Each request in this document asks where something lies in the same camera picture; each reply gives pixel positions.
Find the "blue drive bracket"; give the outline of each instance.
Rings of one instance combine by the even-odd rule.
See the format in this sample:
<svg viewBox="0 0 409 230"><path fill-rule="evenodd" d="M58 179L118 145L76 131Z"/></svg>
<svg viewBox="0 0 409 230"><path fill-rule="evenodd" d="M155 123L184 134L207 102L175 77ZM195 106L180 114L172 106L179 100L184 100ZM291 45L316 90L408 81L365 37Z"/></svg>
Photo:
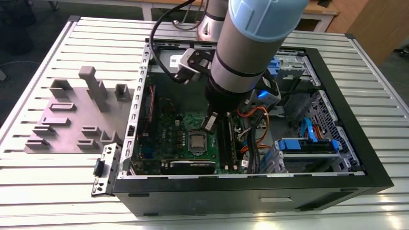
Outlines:
<svg viewBox="0 0 409 230"><path fill-rule="evenodd" d="M300 141L296 139L279 140L279 148L280 150L300 150Z"/></svg>
<svg viewBox="0 0 409 230"><path fill-rule="evenodd" d="M308 130L308 136L313 140L313 142L319 142L319 139L315 137L313 124L308 117L303 119L301 123L301 137L304 137L305 130Z"/></svg>

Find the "floor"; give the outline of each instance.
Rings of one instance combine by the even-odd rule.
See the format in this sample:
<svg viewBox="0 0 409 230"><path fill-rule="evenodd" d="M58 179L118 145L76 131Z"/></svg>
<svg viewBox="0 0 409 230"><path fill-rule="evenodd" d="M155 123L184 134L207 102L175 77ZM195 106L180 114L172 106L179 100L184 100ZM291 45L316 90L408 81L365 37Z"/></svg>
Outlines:
<svg viewBox="0 0 409 230"><path fill-rule="evenodd" d="M75 4L60 2L60 10L54 12L48 2L35 1L32 6L38 23L27 28L31 35L35 48L20 56L11 56L0 51L0 65L11 61L24 60L40 63L55 42L56 37L66 25L71 15L82 15L88 17L104 17L119 19L143 20L142 9L138 7L123 6L102 6L94 4ZM154 9L154 20L158 20L164 13L160 9ZM188 23L195 21L196 13L188 16ZM179 11L167 21L180 20L184 12ZM6 82L0 82L0 126L14 108L20 94L36 71L38 65L32 63L15 63L0 66L0 69L8 76ZM380 67L391 84L401 95L407 104L409 104L409 58L401 58L399 53L392 53L388 60Z"/></svg>

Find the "metal bracket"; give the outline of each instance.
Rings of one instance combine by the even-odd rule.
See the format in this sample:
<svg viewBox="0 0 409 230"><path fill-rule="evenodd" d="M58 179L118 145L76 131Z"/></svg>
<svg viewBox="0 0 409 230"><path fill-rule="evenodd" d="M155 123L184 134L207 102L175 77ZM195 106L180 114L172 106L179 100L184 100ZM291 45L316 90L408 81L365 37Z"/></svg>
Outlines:
<svg viewBox="0 0 409 230"><path fill-rule="evenodd" d="M95 164L95 184L92 197L114 196L114 184L120 164L122 146L116 143L106 145L102 158Z"/></svg>

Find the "workbench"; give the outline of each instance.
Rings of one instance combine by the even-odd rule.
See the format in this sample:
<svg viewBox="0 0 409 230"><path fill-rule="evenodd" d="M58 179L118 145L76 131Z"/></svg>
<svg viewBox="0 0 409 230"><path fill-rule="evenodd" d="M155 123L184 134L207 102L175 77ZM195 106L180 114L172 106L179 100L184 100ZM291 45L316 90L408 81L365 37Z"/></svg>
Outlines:
<svg viewBox="0 0 409 230"><path fill-rule="evenodd" d="M344 34L295 31L284 46L317 48L395 187L324 211L135 217L115 197L91 198L100 154L27 154L23 149L52 96L55 79L84 87L83 65L106 87L136 88L155 22L71 17L0 129L0 226L62 229L408 229L409 110L368 58ZM196 32L159 27L158 38L195 40Z"/></svg>
<svg viewBox="0 0 409 230"><path fill-rule="evenodd" d="M184 3L186 0L59 0L48 2L51 8L55 11L59 10L59 2L140 7L144 20L152 21L154 8L172 9L175 6ZM198 11L199 9L204 10L204 7L200 8L200 3L202 0L196 0L192 4L192 7L186 6L182 9L183 10L191 9L192 11ZM317 0L311 0L301 18L316 20L317 24L315 26L315 32L325 32L333 20L333 17L337 16L339 14L340 11L337 10L333 3L331 3L329 6L325 8L317 5Z"/></svg>

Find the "green circuit board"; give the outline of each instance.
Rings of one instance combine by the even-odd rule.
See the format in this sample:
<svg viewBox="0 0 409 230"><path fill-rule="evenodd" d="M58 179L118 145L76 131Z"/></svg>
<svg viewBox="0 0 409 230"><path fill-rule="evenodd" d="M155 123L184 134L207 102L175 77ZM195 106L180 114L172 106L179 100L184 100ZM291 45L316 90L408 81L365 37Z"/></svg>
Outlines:
<svg viewBox="0 0 409 230"><path fill-rule="evenodd" d="M206 114L162 114L158 126L156 159L208 160L219 165L219 147L216 134L200 130ZM190 132L206 135L207 151L190 151Z"/></svg>

